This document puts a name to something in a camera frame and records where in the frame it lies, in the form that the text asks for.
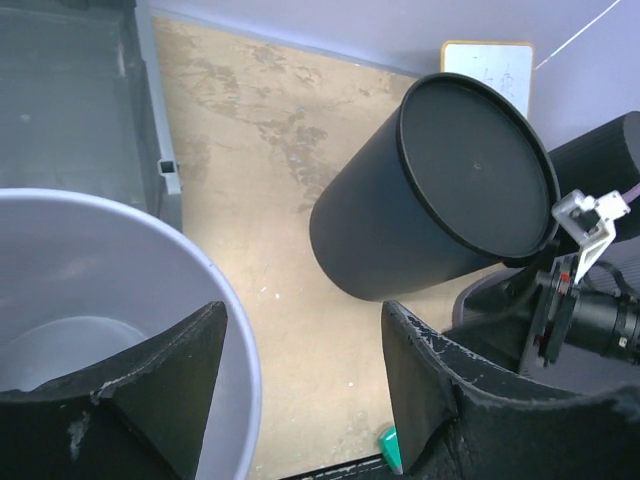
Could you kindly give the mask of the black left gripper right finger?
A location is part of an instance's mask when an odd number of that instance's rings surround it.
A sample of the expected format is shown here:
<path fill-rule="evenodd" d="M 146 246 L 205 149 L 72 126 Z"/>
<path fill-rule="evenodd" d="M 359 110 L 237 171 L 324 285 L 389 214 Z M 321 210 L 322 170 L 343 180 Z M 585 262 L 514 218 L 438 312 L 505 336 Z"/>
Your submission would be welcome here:
<path fill-rule="evenodd" d="M 411 479 L 636 479 L 639 388 L 584 395 L 473 353 L 397 301 L 381 308 L 402 469 Z"/>

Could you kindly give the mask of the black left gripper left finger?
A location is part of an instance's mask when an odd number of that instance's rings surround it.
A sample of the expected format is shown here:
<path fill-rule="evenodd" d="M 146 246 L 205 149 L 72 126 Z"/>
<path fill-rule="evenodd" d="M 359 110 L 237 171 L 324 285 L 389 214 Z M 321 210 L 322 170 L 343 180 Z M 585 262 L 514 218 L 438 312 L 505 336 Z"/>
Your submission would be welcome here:
<path fill-rule="evenodd" d="M 195 478 L 227 322 L 210 302 L 94 365 L 2 392 L 2 478 Z"/>

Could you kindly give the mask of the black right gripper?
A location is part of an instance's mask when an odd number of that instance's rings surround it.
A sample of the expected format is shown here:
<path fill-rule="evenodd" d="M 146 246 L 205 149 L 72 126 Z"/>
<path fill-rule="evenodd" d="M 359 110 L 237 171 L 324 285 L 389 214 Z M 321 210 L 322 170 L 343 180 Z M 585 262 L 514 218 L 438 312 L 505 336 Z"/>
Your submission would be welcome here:
<path fill-rule="evenodd" d="M 576 305 L 578 258 L 551 241 L 526 267 L 502 270 L 456 299 L 444 336 L 512 372 L 558 360 Z"/>

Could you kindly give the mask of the grey slatted square basket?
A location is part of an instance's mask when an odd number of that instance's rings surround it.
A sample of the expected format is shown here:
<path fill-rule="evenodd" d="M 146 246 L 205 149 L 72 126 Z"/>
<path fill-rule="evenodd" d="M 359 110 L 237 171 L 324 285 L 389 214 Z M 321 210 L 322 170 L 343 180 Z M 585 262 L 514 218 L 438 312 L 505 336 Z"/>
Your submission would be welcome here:
<path fill-rule="evenodd" d="M 639 381 L 639 264 L 595 263 L 550 242 L 522 269 L 503 271 L 457 299 L 446 337 L 538 383 L 593 393 Z"/>

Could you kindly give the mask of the grey round plastic bin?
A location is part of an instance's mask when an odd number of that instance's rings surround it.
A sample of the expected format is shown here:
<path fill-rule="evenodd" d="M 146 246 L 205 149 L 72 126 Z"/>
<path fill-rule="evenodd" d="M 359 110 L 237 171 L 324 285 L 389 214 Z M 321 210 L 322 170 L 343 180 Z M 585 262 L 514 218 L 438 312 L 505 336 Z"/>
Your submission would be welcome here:
<path fill-rule="evenodd" d="M 61 190 L 1 193 L 1 394 L 94 365 L 220 301 L 228 315 L 196 476 L 245 479 L 262 388 L 253 331 L 225 276 L 163 221 Z"/>

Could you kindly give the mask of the dark blue round bin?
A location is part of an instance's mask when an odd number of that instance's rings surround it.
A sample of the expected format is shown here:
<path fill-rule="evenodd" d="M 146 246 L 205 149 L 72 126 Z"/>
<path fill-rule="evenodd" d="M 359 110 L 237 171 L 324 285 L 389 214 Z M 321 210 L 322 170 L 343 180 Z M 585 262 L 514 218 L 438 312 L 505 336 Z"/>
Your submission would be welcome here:
<path fill-rule="evenodd" d="M 310 242 L 338 288 L 383 301 L 530 263 L 556 235 L 559 196 L 526 118 L 480 81 L 438 73 L 409 88 L 320 194 Z"/>

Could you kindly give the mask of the black ribbed round bin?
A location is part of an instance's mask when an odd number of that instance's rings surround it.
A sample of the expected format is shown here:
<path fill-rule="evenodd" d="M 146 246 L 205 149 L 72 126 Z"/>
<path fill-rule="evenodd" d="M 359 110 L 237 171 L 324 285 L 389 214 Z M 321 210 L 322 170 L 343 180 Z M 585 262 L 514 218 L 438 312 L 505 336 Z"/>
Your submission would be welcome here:
<path fill-rule="evenodd" d="M 561 196 L 600 197 L 639 183 L 639 112 L 621 115 L 549 152 Z"/>

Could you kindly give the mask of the grey plastic crate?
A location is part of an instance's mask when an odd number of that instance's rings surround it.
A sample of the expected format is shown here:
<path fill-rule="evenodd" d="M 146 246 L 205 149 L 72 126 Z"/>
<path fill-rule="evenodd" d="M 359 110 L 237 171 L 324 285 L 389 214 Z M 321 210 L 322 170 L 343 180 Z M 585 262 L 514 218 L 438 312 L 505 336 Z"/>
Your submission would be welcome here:
<path fill-rule="evenodd" d="M 147 2 L 2 3 L 1 184 L 108 198 L 182 228 Z"/>

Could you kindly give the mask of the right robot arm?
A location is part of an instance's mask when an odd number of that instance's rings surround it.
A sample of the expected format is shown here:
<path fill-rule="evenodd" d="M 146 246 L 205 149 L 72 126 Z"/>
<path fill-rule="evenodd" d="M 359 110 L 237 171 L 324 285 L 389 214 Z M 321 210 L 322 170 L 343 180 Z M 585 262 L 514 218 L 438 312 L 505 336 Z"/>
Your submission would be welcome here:
<path fill-rule="evenodd" d="M 557 258 L 551 243 L 522 269 L 474 288 L 455 308 L 445 335 L 517 373 L 557 362 L 570 345 L 603 358 L 639 362 L 639 292 L 613 264 L 599 259 L 615 288 L 599 290 L 578 274 L 576 254 Z"/>

